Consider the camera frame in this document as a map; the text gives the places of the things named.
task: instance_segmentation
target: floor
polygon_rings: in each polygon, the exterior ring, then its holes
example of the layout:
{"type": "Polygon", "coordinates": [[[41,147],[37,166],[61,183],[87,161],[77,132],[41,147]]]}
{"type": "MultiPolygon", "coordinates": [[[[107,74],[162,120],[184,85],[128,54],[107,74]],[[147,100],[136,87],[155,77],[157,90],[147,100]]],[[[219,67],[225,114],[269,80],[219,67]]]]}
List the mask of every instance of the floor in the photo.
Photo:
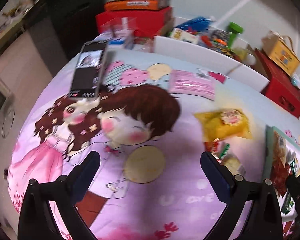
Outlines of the floor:
{"type": "Polygon", "coordinates": [[[11,153],[21,127],[52,75],[40,57],[28,31],[18,37],[0,57],[0,78],[14,95],[15,119],[9,135],[1,135],[3,109],[0,112],[0,222],[11,239],[16,239],[18,213],[8,194],[5,168],[11,161],[11,153]]]}

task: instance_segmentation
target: brown hair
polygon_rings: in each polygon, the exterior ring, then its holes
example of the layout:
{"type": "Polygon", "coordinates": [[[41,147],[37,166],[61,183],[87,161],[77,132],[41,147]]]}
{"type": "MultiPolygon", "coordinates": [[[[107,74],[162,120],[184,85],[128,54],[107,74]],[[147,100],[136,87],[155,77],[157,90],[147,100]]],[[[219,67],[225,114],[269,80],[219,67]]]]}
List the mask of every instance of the brown hair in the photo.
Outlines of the brown hair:
{"type": "MultiPolygon", "coordinates": [[[[75,102],[75,100],[72,100],[67,96],[63,96],[57,99],[54,102],[53,107],[49,108],[41,117],[41,119],[35,123],[34,136],[38,135],[40,137],[40,144],[43,143],[45,141],[45,138],[52,133],[53,127],[55,125],[61,125],[64,123],[63,111],[69,105],[75,102]]],[[[83,122],[77,125],[70,124],[68,126],[69,130],[74,134],[74,140],[69,143],[69,145],[74,143],[71,150],[80,150],[84,142],[90,141],[92,137],[96,136],[100,132],[100,120],[97,118],[99,108],[100,106],[91,109],[86,114],[83,122]],[[97,129],[94,131],[90,131],[89,127],[94,124],[97,126],[97,129]],[[86,130],[87,133],[80,134],[83,130],[86,130]]]]}
{"type": "Polygon", "coordinates": [[[180,114],[179,103],[173,96],[149,84],[122,88],[101,102],[102,112],[123,109],[133,119],[151,123],[151,138],[171,131],[180,114]]]}

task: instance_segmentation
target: cartoon tablecloth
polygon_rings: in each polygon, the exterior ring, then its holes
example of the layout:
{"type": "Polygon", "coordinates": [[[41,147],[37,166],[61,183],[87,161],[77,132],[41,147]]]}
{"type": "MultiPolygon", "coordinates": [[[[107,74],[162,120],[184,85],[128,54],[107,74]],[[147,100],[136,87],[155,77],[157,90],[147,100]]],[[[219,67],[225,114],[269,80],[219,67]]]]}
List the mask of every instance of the cartoon tablecloth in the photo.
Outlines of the cartoon tablecloth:
{"type": "MultiPolygon", "coordinates": [[[[115,91],[95,101],[67,98],[77,57],[45,88],[26,119],[8,174],[11,200],[20,212],[29,179],[39,183],[69,174],[91,151],[100,168],[77,208],[103,240],[203,239],[225,208],[200,167],[205,151],[197,112],[239,107],[250,120],[252,140],[231,138],[245,178],[260,181],[265,127],[300,136],[300,121],[250,87],[211,73],[215,101],[167,92],[173,69],[198,75],[198,65],[157,54],[117,50],[105,84],[115,91]]],[[[231,239],[248,214],[247,203],[231,239]]],[[[51,203],[65,239],[71,239],[51,203]]]]}

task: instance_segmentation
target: pink dress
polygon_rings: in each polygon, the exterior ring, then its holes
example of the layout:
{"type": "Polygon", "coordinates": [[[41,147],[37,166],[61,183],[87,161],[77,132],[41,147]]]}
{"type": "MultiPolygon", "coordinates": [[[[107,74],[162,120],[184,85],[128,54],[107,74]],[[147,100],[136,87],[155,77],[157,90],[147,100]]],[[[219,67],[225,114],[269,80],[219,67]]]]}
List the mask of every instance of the pink dress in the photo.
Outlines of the pink dress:
{"type": "MultiPolygon", "coordinates": [[[[43,143],[28,152],[21,161],[12,163],[8,173],[8,191],[12,203],[20,213],[24,194],[30,179],[36,179],[39,183],[55,181],[62,174],[63,154],[71,141],[56,135],[57,128],[43,143]]],[[[58,208],[54,202],[50,206],[56,223],[64,238],[68,231],[61,219],[58,208]]]]}

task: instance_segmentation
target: yellow plastic package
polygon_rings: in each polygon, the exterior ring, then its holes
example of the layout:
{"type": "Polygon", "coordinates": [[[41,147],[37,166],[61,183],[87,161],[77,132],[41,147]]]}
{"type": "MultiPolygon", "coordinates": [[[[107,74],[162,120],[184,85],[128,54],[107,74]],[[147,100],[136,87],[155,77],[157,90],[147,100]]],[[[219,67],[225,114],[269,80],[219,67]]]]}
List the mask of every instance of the yellow plastic package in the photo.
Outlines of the yellow plastic package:
{"type": "Polygon", "coordinates": [[[214,112],[196,113],[202,125],[203,141],[224,140],[231,136],[251,139],[249,119],[241,109],[220,109],[214,112]]]}

